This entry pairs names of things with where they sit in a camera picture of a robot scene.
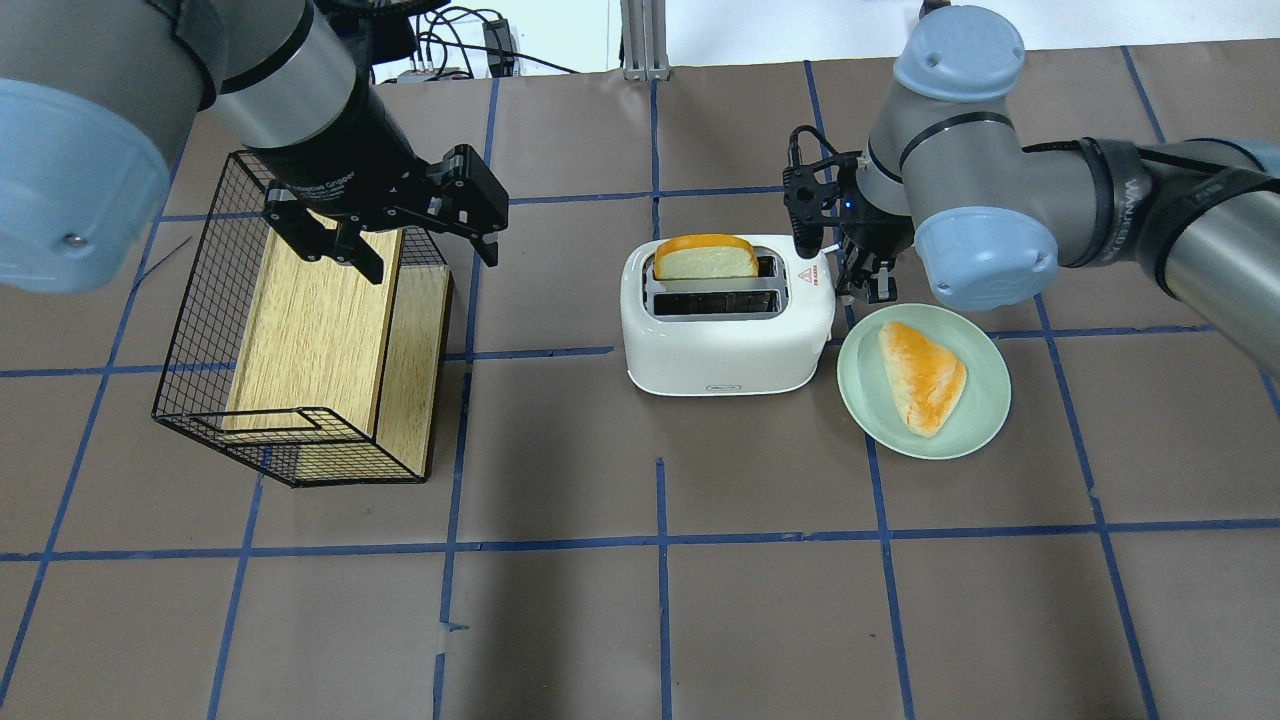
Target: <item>toaster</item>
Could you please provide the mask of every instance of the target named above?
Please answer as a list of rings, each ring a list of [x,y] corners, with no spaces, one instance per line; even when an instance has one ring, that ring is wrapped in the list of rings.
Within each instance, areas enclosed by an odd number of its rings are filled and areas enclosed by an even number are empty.
[[[653,395],[765,395],[809,382],[831,340],[836,293],[826,255],[801,259],[787,234],[741,234],[754,278],[659,281],[637,247],[622,270],[627,374]]]

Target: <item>wooden panel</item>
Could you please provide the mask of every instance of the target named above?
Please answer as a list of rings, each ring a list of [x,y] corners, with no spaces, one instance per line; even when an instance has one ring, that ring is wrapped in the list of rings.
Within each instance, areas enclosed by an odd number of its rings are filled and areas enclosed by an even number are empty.
[[[401,232],[364,233],[364,238],[383,258],[381,284],[329,260],[305,263],[270,233],[228,411],[324,406],[372,433]],[[280,427],[280,415],[232,415],[223,429]],[[308,425],[296,416],[285,427]]]
[[[401,268],[375,437],[419,475],[426,474],[448,299],[448,265]]]

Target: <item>black wire basket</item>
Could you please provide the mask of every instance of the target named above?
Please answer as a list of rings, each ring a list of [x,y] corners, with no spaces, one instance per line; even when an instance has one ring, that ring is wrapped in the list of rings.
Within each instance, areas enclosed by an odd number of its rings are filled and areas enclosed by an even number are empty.
[[[329,407],[228,411],[270,227],[259,217],[273,177],[250,152],[227,156],[169,345],[152,419],[291,487],[421,483],[421,473]],[[399,268],[445,265],[421,228],[404,231]],[[242,416],[253,416],[244,423]],[[232,429],[251,424],[255,429]]]

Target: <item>bread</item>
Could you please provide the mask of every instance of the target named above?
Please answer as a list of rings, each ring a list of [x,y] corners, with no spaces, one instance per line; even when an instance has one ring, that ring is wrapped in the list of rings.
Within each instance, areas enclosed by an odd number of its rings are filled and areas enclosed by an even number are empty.
[[[881,357],[893,406],[906,429],[933,437],[964,392],[968,370],[954,352],[896,320],[879,331]]]
[[[732,234],[684,234],[658,246],[653,277],[659,281],[694,278],[754,278],[760,274],[751,243]]]

